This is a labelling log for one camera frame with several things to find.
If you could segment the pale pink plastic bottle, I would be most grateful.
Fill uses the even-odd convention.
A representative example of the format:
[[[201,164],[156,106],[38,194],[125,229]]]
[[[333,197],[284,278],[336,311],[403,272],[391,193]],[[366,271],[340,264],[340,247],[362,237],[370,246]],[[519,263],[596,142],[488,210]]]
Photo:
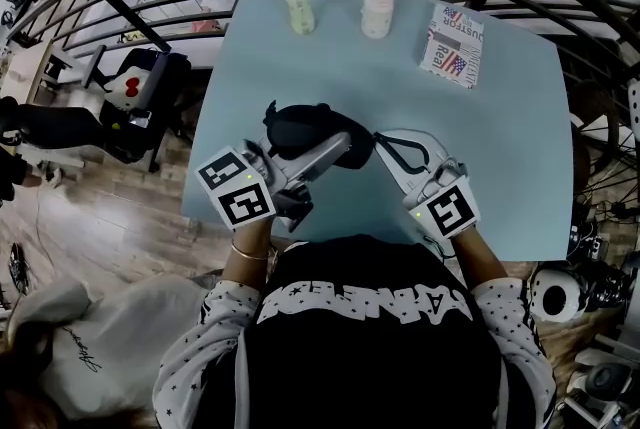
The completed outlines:
[[[361,30],[371,39],[386,37],[391,28],[394,0],[363,0]]]

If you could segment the white round device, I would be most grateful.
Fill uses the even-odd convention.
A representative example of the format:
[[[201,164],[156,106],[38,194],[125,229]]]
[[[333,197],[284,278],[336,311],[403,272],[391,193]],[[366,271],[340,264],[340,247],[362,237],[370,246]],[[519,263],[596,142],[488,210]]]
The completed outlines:
[[[584,312],[584,292],[566,271],[539,269],[530,281],[530,310],[543,321],[566,323]]]

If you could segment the person's left forearm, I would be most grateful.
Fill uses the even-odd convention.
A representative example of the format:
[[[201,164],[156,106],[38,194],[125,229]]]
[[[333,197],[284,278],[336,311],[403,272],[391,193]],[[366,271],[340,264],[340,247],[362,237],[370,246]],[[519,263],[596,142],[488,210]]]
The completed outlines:
[[[261,291],[267,278],[273,219],[265,218],[234,231],[221,278]]]

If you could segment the newspaper print box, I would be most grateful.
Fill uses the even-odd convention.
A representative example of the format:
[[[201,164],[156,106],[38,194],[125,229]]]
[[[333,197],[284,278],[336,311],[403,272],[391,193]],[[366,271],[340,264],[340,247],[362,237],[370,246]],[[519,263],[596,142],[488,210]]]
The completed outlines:
[[[476,86],[484,41],[484,24],[458,7],[438,3],[427,29],[421,69],[466,89]]]

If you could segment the pale green plastic bottle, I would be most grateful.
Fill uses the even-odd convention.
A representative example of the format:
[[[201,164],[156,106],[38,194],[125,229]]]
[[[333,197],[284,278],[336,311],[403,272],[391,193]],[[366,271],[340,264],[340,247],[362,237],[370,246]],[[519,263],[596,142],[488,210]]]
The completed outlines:
[[[291,27],[301,35],[311,34],[316,27],[311,0],[285,0],[289,8]]]

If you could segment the person's black printed shirt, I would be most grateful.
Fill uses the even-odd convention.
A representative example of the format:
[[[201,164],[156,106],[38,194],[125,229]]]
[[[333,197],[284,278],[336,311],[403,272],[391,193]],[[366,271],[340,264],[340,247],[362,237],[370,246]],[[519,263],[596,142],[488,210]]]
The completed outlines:
[[[463,285],[426,247],[298,243],[222,279],[167,351],[160,429],[547,429],[552,366],[517,278]]]

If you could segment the black chair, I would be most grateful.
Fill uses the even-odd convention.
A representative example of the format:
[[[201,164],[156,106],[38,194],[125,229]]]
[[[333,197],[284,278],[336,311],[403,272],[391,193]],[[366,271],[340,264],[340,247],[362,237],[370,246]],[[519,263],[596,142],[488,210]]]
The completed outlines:
[[[113,157],[131,164],[151,152],[148,171],[155,173],[159,170],[157,155],[166,131],[181,130],[177,101],[191,73],[191,63],[180,53],[135,48],[109,81],[131,66],[150,71],[139,106],[123,111],[104,98],[99,121],[106,129],[107,150]]]

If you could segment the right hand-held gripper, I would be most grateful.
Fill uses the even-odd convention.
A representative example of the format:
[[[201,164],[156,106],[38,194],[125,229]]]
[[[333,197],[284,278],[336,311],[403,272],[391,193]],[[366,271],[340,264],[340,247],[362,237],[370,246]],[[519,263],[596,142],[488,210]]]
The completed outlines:
[[[448,157],[432,134],[392,129],[376,132],[374,141],[376,153],[407,194],[404,207],[430,237],[450,240],[480,220],[466,166]]]

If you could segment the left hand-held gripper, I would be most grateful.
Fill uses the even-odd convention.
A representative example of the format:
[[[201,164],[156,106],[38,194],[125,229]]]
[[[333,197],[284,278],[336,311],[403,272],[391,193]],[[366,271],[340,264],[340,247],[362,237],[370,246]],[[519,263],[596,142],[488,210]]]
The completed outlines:
[[[307,184],[350,148],[348,133],[327,136],[313,123],[278,119],[268,139],[221,149],[195,168],[195,178],[228,228],[277,216],[293,231],[313,208]]]

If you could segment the white cushion with red bow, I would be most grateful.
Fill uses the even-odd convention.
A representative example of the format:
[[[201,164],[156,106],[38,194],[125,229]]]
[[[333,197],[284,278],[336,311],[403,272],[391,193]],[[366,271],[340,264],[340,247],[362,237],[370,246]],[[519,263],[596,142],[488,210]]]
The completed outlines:
[[[149,70],[131,66],[105,85],[105,101],[127,111],[139,106]]]

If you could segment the person's right forearm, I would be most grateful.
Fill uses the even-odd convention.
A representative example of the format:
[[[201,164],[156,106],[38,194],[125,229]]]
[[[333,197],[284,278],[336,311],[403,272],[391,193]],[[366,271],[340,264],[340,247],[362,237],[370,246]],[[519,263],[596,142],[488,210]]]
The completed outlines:
[[[488,281],[507,277],[504,266],[475,226],[469,226],[455,235],[451,244],[469,290]]]

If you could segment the light wooden side table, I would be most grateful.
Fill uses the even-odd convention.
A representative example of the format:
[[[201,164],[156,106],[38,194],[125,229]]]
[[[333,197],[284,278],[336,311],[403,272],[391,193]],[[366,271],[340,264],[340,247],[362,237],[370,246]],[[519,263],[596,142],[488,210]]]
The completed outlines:
[[[16,99],[28,97],[38,88],[51,58],[60,60],[65,66],[71,68],[80,66],[75,58],[51,41],[41,42],[13,55],[0,93]]]

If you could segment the black glasses case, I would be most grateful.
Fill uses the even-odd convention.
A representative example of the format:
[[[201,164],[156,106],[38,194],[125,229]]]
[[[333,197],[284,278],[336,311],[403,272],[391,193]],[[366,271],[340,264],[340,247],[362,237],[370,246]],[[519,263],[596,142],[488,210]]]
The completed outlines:
[[[361,124],[330,108],[328,104],[290,105],[276,109],[273,101],[265,112],[263,123],[266,126],[268,139],[268,125],[278,119],[303,121],[321,126],[328,131],[327,138],[341,132],[346,132],[351,138],[349,150],[336,162],[337,167],[357,170],[362,168],[374,149],[373,135]]]

